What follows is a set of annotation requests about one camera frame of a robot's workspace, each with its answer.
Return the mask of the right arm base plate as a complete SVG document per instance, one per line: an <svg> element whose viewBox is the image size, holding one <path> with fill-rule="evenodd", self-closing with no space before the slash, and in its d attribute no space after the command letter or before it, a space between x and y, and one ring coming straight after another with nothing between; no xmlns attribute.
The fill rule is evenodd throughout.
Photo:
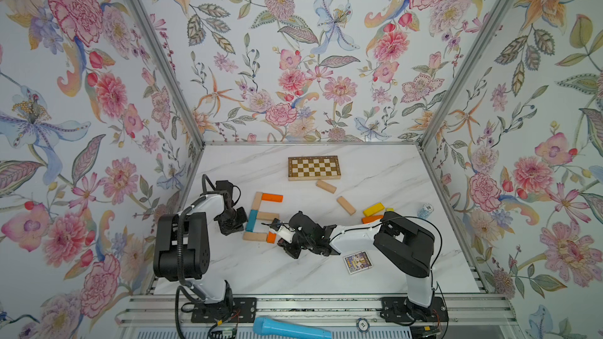
<svg viewBox="0 0 603 339"><path fill-rule="evenodd" d="M443 298L434 297L429 307L411 303L408 298L382 298L380 316L387 323L411 326L414 323L447 323L448 308Z"/></svg>

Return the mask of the orange block front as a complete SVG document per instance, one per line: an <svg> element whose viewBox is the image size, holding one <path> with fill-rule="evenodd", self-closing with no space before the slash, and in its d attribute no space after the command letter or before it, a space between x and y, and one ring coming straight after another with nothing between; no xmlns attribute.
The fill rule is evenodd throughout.
<svg viewBox="0 0 603 339"><path fill-rule="evenodd" d="M266 239L267 243L274 244L276 242L276 233L269 232Z"/></svg>

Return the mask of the natural block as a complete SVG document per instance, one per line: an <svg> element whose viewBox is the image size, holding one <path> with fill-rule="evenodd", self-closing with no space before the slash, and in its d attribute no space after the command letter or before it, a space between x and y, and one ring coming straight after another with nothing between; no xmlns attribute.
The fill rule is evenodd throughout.
<svg viewBox="0 0 603 339"><path fill-rule="evenodd" d="M258 212L257 219L259 221L270 221L270 222L272 222L275 219L279 220L280 219L280 215L278 213Z"/></svg>
<svg viewBox="0 0 603 339"><path fill-rule="evenodd" d="M265 243L268 239L267 233L257 233L257 232L245 232L243 234L243 240L250 242L263 242Z"/></svg>
<svg viewBox="0 0 603 339"><path fill-rule="evenodd" d="M339 196L337 202L349 215L356 213L356 208L345 197Z"/></svg>
<svg viewBox="0 0 603 339"><path fill-rule="evenodd" d="M337 188L334 185L329 184L328 182L324 181L324 180L318 180L316 183L316 186L322 190L325 190L331 194L336 193Z"/></svg>
<svg viewBox="0 0 603 339"><path fill-rule="evenodd" d="M251 205L251 210L252 211L259 211L260 210L260 206L261 206L261 203L262 203L262 196L263 196L263 193L260 192L260 191L258 191L258 192L255 193L254 200L253 200L252 205Z"/></svg>

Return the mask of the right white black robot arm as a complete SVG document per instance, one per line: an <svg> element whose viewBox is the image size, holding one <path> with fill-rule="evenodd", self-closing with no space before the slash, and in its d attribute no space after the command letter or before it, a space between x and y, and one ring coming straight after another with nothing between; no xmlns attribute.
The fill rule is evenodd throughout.
<svg viewBox="0 0 603 339"><path fill-rule="evenodd" d="M387 211L380 221L355 226L320 226L298 212L289 222L274 219L268 224L277 245L293 259L307 250L323 257L376 250L389 260L407 280L404 298L382 298L380 316L387 323L411 326L414 323L447 323L444 298L433 286L434 234L411 218Z"/></svg>

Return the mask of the teal wooden block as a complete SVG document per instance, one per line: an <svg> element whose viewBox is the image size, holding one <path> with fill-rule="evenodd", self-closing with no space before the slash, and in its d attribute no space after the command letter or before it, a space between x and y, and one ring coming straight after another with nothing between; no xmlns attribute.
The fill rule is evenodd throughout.
<svg viewBox="0 0 603 339"><path fill-rule="evenodd" d="M254 227L257 221L257 216L258 216L258 211L257 210L251 210L248 216L248 220L247 220L247 225L245 228L246 232L253 232L254 231Z"/></svg>

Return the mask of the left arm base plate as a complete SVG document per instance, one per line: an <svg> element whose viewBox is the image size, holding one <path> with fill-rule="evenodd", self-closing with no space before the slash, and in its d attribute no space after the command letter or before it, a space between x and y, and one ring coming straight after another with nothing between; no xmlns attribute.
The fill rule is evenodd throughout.
<svg viewBox="0 0 603 339"><path fill-rule="evenodd" d="M193 308L192 323L254 323L257 313L256 298L225 299L214 304L201 303Z"/></svg>

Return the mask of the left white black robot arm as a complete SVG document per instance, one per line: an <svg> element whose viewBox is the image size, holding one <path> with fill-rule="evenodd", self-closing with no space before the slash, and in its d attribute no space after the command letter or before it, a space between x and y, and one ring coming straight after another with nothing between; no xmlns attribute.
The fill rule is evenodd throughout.
<svg viewBox="0 0 603 339"><path fill-rule="evenodd" d="M229 283L210 274L210 236L208 216L219 232L243 232L245 209L237 208L234 191L240 189L228 180L202 182L201 195L185 209L162 216L157 224L153 271L158 278L178 283L182 293L192 293L196 301L218 307L232 305Z"/></svg>

